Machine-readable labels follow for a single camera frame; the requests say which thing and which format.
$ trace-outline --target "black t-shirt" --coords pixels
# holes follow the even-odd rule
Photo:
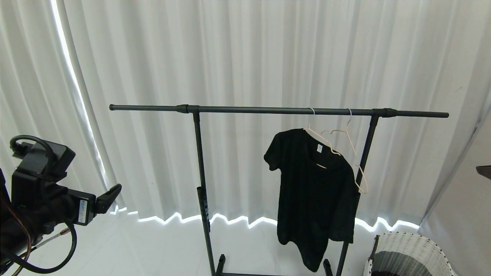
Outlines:
[[[316,272],[329,239],[353,243],[360,197],[353,169],[303,129],[276,134],[264,160],[281,170],[278,240],[294,242]]]

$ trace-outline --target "vertical rack pole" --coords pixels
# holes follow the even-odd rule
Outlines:
[[[199,111],[196,109],[192,112],[194,121],[194,134],[196,136],[196,149],[198,153],[199,179],[201,187],[197,188],[199,209],[201,210],[201,221],[203,222],[203,231],[205,233],[206,251],[208,253],[208,261],[210,262],[211,275],[215,276],[215,264],[213,262],[212,243],[210,239],[210,219],[208,215],[208,200],[206,197],[206,182],[205,182],[205,165],[203,161],[203,145],[201,142],[201,126],[199,124]]]
[[[368,160],[368,153],[370,152],[370,147],[372,146],[373,135],[375,134],[375,128],[377,127],[377,123],[379,121],[378,115],[372,115],[370,119],[370,127],[368,128],[367,139],[365,140],[365,146],[363,148],[363,154],[361,155],[360,168],[365,171],[365,165]],[[361,174],[361,170],[358,170],[358,174],[356,175],[356,182],[361,186],[361,179],[363,175]],[[341,276],[343,272],[344,261],[346,259],[346,253],[348,252],[348,242],[343,242],[343,248],[341,249],[341,255],[339,256],[339,264],[336,271],[336,276]]]

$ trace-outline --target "white basket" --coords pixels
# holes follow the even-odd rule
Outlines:
[[[437,244],[420,235],[399,232],[376,236],[363,275],[375,272],[400,276],[454,276]]]

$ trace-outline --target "black garment rack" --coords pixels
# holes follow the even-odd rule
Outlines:
[[[225,264],[225,255],[222,254],[218,260],[218,266],[215,270],[215,264],[213,261],[212,244],[210,240],[210,220],[208,214],[208,202],[206,196],[206,181],[205,181],[205,167],[203,162],[203,146],[201,144],[201,127],[199,114],[202,112],[207,113],[254,113],[254,114],[309,114],[309,115],[353,115],[353,116],[370,116],[370,127],[368,129],[365,146],[363,148],[363,154],[361,155],[360,168],[365,169],[365,165],[368,159],[368,152],[372,145],[373,135],[379,118],[388,118],[396,116],[405,117],[432,117],[432,118],[448,118],[448,113],[445,112],[430,112],[430,111],[400,111],[395,109],[312,109],[312,108],[266,108],[266,107],[213,107],[213,106],[196,106],[196,105],[178,105],[178,106],[129,106],[129,105],[109,105],[110,110],[139,110],[139,111],[176,111],[180,113],[192,113],[194,120],[194,132],[196,135],[196,148],[198,154],[199,164],[199,177],[201,187],[197,188],[199,207],[201,210],[201,220],[203,222],[203,230],[205,233],[206,249],[208,252],[208,261],[210,263],[210,270],[212,276],[272,276],[262,274],[238,274],[238,273],[225,273],[223,272],[223,266]],[[358,170],[356,175],[356,182],[361,185],[362,174]],[[336,276],[341,276],[343,271],[344,261],[346,259],[346,253],[348,252],[348,242],[343,243],[341,255],[339,257],[339,264],[336,271]],[[327,259],[323,262],[324,270],[327,276],[332,276],[329,261]]]

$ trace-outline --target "robotic arm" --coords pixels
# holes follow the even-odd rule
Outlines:
[[[18,140],[31,140],[35,143]],[[67,146],[45,141],[33,136],[16,136],[10,141],[13,156],[22,159],[12,174],[10,200],[5,178],[0,169],[1,217],[0,217],[0,275],[13,263],[35,273],[48,274],[61,269],[73,255],[77,244],[74,225],[87,225],[97,214],[105,214],[121,192],[117,184],[103,195],[96,197],[58,185],[65,178],[66,169],[75,157]],[[57,224],[64,223],[72,235],[72,247],[60,265],[38,268],[19,256],[39,244],[44,235],[51,234]]]

